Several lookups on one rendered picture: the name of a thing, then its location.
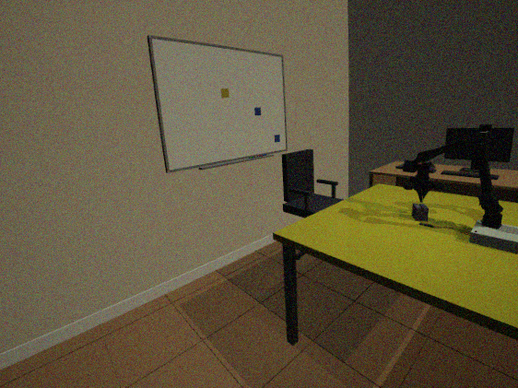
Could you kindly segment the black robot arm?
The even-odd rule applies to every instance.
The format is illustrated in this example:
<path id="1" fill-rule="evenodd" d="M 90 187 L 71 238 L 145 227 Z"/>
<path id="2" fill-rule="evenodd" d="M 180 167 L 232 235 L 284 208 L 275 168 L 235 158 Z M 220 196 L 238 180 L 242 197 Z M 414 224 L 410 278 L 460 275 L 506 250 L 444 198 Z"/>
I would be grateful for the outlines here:
<path id="1" fill-rule="evenodd" d="M 434 167 L 434 165 L 431 162 L 424 162 L 434 159 L 436 156 L 444 152 L 459 147 L 465 149 L 468 152 L 471 152 L 478 165 L 479 179 L 482 188 L 482 194 L 478 197 L 478 201 L 479 206 L 481 206 L 485 211 L 485 214 L 483 215 L 482 226 L 499 229 L 502 226 L 501 212 L 504 208 L 499 204 L 497 196 L 495 195 L 495 192 L 492 188 L 489 169 L 488 144 L 477 143 L 461 138 L 449 145 L 443 145 L 442 147 L 419 152 L 415 161 L 406 160 L 404 162 L 403 171 L 416 172 L 418 170 L 417 174 L 429 174 L 430 167 Z"/>

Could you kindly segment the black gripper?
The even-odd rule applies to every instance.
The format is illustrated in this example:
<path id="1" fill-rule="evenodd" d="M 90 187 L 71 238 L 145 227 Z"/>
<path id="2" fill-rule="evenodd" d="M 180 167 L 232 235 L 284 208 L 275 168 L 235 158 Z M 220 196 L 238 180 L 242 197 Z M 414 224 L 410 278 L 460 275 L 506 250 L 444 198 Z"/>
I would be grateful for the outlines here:
<path id="1" fill-rule="evenodd" d="M 405 190 L 412 190 L 415 189 L 418 193 L 419 200 L 421 201 L 421 198 L 423 196 L 426 196 L 428 192 L 430 192 L 430 188 L 435 188 L 436 190 L 442 190 L 442 185 L 438 182 L 432 182 L 431 184 L 428 184 L 429 181 L 429 175 L 428 174 L 417 174 L 417 181 L 416 184 L 412 184 L 411 182 L 404 182 L 403 188 Z M 422 188 L 422 191 L 420 190 Z"/>

